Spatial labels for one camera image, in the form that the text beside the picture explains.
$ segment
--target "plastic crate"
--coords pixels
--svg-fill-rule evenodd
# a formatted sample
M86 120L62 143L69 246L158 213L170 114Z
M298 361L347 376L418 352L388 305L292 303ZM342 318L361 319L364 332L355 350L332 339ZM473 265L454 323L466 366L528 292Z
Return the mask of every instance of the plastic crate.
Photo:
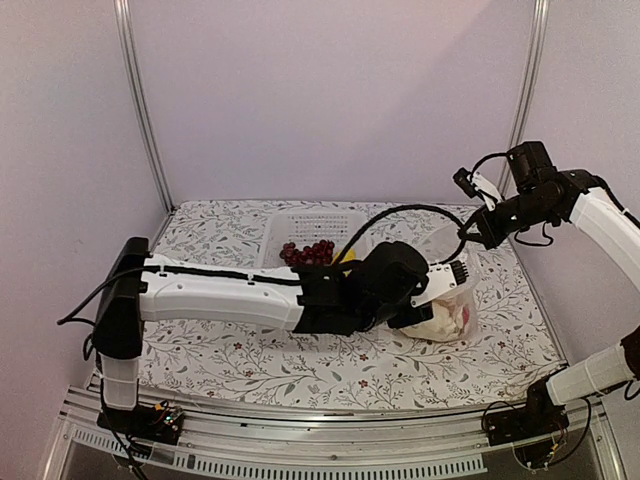
M295 242L298 248L302 248L320 240L331 240L336 244L337 253L366 221L367 217L363 213L351 211L305 210L275 213L267 222L256 267L285 266L280 252L287 242ZM369 244L366 235L356 242L354 251L358 260L367 256Z

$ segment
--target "white wall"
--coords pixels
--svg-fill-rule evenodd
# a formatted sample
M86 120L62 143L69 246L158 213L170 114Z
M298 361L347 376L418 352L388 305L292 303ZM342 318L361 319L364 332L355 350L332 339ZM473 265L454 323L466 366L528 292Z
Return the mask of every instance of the white wall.
M526 138L561 169L605 178L640 213L640 2L555 1ZM598 247L569 226L552 248L519 250L572 360L640 324L640 294ZM638 402L607 405L627 473L640 471Z
M508 143L534 2L131 8L177 201L467 202L451 176Z
M0 478L34 478L86 326L56 327L160 202L113 2L0 2Z

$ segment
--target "perforated basket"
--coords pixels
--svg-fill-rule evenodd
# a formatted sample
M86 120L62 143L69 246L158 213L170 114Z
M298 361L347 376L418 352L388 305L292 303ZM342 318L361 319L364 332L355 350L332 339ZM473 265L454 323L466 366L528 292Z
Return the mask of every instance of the perforated basket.
M366 221L367 217L363 213L350 211L306 210L275 213L267 222L256 267L284 266L280 251L288 242L295 242L296 246L302 249L320 240L330 240L336 244L335 251L338 252ZM367 256L369 245L365 237L356 242L354 251L358 260Z

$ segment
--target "table surface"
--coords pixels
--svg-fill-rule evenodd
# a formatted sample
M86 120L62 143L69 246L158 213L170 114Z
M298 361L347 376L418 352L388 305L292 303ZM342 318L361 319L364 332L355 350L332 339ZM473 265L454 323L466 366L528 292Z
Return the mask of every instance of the table surface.
M384 203L186 202L156 252L182 261L253 267L269 216L295 210L364 212ZM460 217L468 206L445 206ZM376 224L375 243L422 244L445 219L405 212ZM330 409L433 409L517 401L564 361L508 244L477 251L479 327L451 343L410 339L380 326L351 337L293 335L249 324L175 320L145 325L141 383L258 404Z

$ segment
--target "clear plastic bag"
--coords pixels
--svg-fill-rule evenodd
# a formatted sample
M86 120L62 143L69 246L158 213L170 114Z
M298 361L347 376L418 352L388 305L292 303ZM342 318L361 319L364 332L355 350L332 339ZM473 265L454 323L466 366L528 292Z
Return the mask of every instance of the clear plastic bag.
M458 242L457 228L447 225L431 233L417 250L429 263L438 262L451 255ZM457 260L461 260L467 266L467 281L433 301L431 320L402 328L402 333L435 342L453 342L467 338L475 330L478 311L474 300L474 288L480 280L478 259L475 252L467 247Z

